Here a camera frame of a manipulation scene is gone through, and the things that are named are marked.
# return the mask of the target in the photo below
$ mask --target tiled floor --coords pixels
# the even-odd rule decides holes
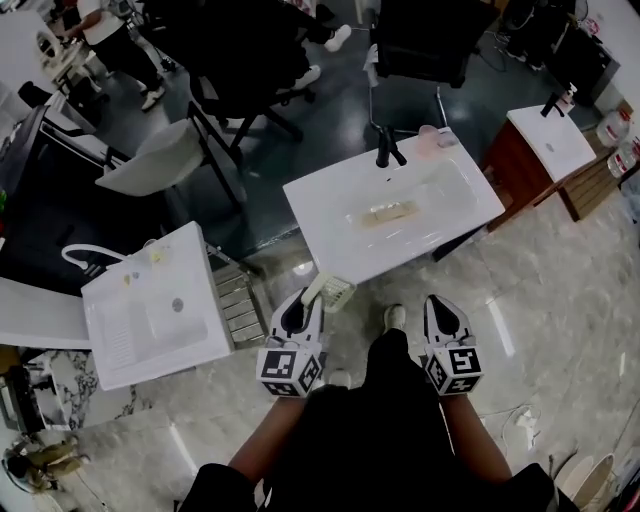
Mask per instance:
[[[301,237],[254,256],[273,305],[312,279],[313,272],[292,272],[310,260]],[[471,398],[501,448],[508,444],[514,470],[531,461],[546,469],[550,455],[557,467],[575,449],[620,457],[640,442],[640,414],[632,414],[640,399],[640,249],[620,194],[579,224],[554,195],[439,263],[422,257],[361,285],[326,319],[328,370],[347,368],[361,383],[381,313],[396,302],[409,313],[412,356],[423,353],[421,308],[429,293],[470,317],[486,371]],[[139,385],[152,410],[79,432],[93,458],[84,481],[110,510],[172,510],[192,481],[175,432],[196,466],[226,463],[269,409],[270,397],[255,382],[255,357],[254,349],[240,351]],[[514,418],[501,439],[509,414],[500,412],[523,403],[540,414],[531,451]],[[64,483],[82,510],[100,510],[77,476]]]

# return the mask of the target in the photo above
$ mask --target white shirt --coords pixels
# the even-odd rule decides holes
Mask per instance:
[[[98,44],[105,40],[124,25],[124,22],[120,18],[102,8],[102,2],[100,0],[78,0],[80,19],[84,20],[89,14],[95,11],[102,11],[102,19],[97,25],[84,31],[84,37],[90,45]]]

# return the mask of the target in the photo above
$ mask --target black faucet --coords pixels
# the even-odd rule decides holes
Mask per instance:
[[[396,138],[393,135],[393,128],[391,126],[383,126],[380,130],[380,139],[378,142],[378,158],[376,159],[376,165],[381,169],[389,167],[389,153],[391,153],[398,161],[398,165],[407,165],[407,159],[402,156],[402,153],[398,151],[398,145],[396,144]]]

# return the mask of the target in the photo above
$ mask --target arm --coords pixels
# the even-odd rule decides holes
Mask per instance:
[[[480,480],[501,484],[511,479],[502,452],[482,425],[466,395],[441,399],[456,457]]]
[[[93,11],[92,13],[89,13],[87,16],[85,16],[85,18],[75,27],[67,30],[64,35],[69,38],[77,37],[83,30],[87,30],[88,28],[91,28],[100,23],[101,19],[102,11],[100,9],[98,9],[97,11]]]
[[[277,460],[306,403],[300,398],[278,398],[256,431],[233,456],[229,467],[242,473],[255,486]]]

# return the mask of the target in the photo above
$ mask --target hand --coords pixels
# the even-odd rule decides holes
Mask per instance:
[[[73,39],[74,37],[77,37],[78,33],[76,30],[76,27],[72,27],[69,30],[65,30],[62,34],[60,34],[60,37],[62,37],[63,39]]]

